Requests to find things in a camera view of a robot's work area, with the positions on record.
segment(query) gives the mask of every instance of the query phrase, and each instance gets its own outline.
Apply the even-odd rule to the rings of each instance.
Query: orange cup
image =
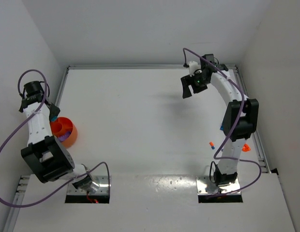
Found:
[[[71,120],[66,117],[58,117],[54,122],[50,122],[50,126],[52,134],[57,138],[65,135],[67,132],[71,133],[67,139],[62,141],[64,147],[69,148],[75,143],[78,132]]]

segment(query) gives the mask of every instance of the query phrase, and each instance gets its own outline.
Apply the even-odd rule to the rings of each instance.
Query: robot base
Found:
[[[93,175],[95,188],[89,193],[89,198],[97,200],[98,203],[109,204],[108,176]],[[82,189],[75,189],[73,184],[69,184],[66,193],[65,203],[92,203],[87,198],[87,192]]]
[[[213,197],[215,194],[224,194],[240,188],[238,178],[235,183],[226,186],[216,186],[209,179],[209,176],[200,176],[196,178],[197,195],[199,203],[241,203],[241,191],[230,193],[226,196]]]

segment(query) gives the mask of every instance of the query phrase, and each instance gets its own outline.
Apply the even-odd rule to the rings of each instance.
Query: metal frame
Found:
[[[237,81],[237,83],[240,85],[240,87],[243,89],[244,93],[247,95],[247,89],[245,87],[244,81],[240,75],[240,72],[238,70],[238,67],[236,65],[227,65],[227,67],[229,69],[232,69],[234,72],[234,76],[235,79]],[[60,100],[63,94],[63,90],[65,87],[65,83],[67,80],[67,76],[69,73],[69,70],[95,70],[95,69],[183,69],[182,65],[70,65],[65,69],[63,78],[62,78],[62,82],[59,88],[59,92],[56,98],[56,102],[55,105],[58,106],[60,104]],[[265,155],[265,150],[263,147],[263,144],[261,142],[258,130],[256,130],[256,132],[253,134],[252,139],[254,141],[255,147],[257,149],[258,152],[258,159],[260,162],[260,165],[263,168],[263,172],[264,173],[270,173],[270,167],[269,167],[269,163],[267,161],[267,156]],[[14,198],[14,203],[16,204],[22,204],[23,201],[23,197],[25,195],[25,190],[26,190],[26,186],[23,186],[24,190],[19,190],[19,186],[18,185],[18,189],[17,192],[15,194],[15,198]],[[5,227],[4,227],[4,232],[12,232],[14,227],[15,227],[15,223],[17,220],[17,216],[19,213],[19,208],[11,208]]]

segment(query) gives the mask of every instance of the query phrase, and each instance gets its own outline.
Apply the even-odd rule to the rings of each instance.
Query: orange toy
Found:
[[[66,117],[58,117],[54,122],[50,122],[50,126],[52,134],[57,138],[70,132],[67,139],[61,142],[64,147],[69,148],[75,143],[78,132],[71,120]]]
[[[249,145],[245,144],[245,145],[242,147],[242,151],[244,151],[244,152],[251,151],[251,148],[249,147]]]

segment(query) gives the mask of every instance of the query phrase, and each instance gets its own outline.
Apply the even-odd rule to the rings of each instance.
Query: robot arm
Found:
[[[203,56],[208,61],[214,62],[213,54]],[[232,125],[235,122],[241,104],[240,92],[228,81],[230,74],[225,65],[215,64],[227,76],[227,79],[219,74],[212,66],[200,61],[188,62],[189,75],[181,78],[183,87],[183,98],[191,97],[189,86],[192,87],[194,93],[199,93],[207,89],[208,84],[212,84],[220,93],[221,97],[227,105],[227,110],[223,119],[224,134],[227,136]],[[216,165],[214,172],[214,181],[217,186],[228,185],[234,183],[237,178],[237,164],[240,154],[247,139],[251,133],[255,132],[258,114],[258,101],[249,99],[245,96],[245,106],[242,116],[234,129],[232,135],[224,146],[222,157]]]
[[[24,90],[27,96],[22,97],[20,111],[28,118],[41,104],[44,91],[38,81],[25,84]],[[42,108],[28,121],[28,146],[21,150],[21,156],[42,183],[76,178],[73,181],[75,188],[91,192],[94,184],[91,175],[77,178],[87,168],[82,164],[75,165],[66,148],[52,135],[50,121],[59,112],[60,109],[46,99]]]

